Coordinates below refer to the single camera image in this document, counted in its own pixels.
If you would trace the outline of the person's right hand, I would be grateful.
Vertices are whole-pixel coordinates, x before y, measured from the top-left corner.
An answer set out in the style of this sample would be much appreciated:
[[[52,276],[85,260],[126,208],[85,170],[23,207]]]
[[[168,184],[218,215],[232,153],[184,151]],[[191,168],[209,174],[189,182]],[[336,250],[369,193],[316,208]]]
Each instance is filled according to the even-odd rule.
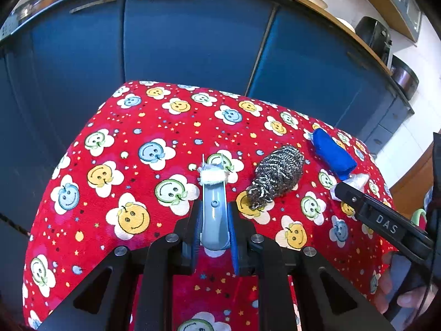
[[[392,287],[392,279],[389,269],[387,269],[378,280],[378,290],[374,298],[375,307],[381,314],[384,314],[389,307],[386,296],[392,291]],[[425,295],[425,291],[425,287],[417,288],[398,297],[398,305],[400,307],[413,310],[411,319],[417,316],[419,309],[421,313],[427,311],[435,296],[437,296],[439,289],[432,284],[428,289],[427,295]]]

